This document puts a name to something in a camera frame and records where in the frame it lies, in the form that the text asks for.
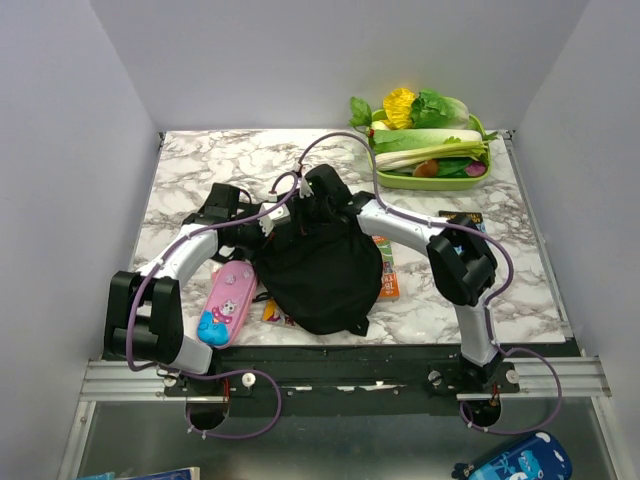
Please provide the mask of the dark blue treehouse book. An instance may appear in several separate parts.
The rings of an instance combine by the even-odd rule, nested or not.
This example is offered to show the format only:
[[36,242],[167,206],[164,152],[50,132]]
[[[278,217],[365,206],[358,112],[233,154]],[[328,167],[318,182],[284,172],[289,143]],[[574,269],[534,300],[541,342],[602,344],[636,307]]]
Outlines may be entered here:
[[465,218],[469,218],[479,231],[482,233],[486,232],[484,217],[480,212],[439,210],[438,215],[447,219],[454,219],[455,217],[462,215]]

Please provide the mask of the black student backpack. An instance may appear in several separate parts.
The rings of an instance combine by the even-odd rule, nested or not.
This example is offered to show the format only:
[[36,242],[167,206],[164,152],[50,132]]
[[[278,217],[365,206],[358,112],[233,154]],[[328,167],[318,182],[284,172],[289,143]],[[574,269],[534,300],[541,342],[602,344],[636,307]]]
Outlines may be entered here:
[[314,335],[348,332],[364,337],[368,314],[382,283],[381,254],[371,236],[347,223],[302,223],[297,200],[286,206],[292,215],[261,248],[232,248],[223,257],[250,263],[268,299],[295,323]]

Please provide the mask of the orange treehouse book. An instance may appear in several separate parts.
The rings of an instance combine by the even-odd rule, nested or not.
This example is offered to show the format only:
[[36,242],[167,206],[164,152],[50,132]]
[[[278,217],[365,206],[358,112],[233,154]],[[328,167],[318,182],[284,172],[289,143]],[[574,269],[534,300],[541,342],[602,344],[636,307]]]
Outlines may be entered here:
[[391,242],[380,236],[373,236],[373,240],[380,251],[383,269],[380,301],[396,301],[400,298],[399,281],[395,271]]

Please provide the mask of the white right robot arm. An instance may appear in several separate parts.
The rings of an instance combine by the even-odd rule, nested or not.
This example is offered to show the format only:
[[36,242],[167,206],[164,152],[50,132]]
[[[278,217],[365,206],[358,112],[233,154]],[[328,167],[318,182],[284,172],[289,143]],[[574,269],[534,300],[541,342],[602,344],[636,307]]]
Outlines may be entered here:
[[367,235],[385,237],[424,255],[438,292],[454,305],[461,334],[462,384],[480,392],[494,383],[504,357],[488,306],[498,263],[488,236],[470,218],[429,217],[398,209],[384,203],[378,191],[353,194],[326,164],[302,177],[300,196]]

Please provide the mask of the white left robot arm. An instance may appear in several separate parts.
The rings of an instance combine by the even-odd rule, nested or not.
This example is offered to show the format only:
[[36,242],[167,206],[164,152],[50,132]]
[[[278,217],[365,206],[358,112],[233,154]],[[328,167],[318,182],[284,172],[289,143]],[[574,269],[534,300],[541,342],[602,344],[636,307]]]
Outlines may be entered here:
[[185,333],[181,288],[205,261],[225,260],[218,255],[223,245],[251,245],[261,237],[257,222],[210,227],[251,217],[259,209],[240,188],[215,183],[170,246],[135,272],[117,272],[109,288],[104,351],[188,371],[187,382],[197,393],[214,393],[222,372],[211,363],[212,348]]

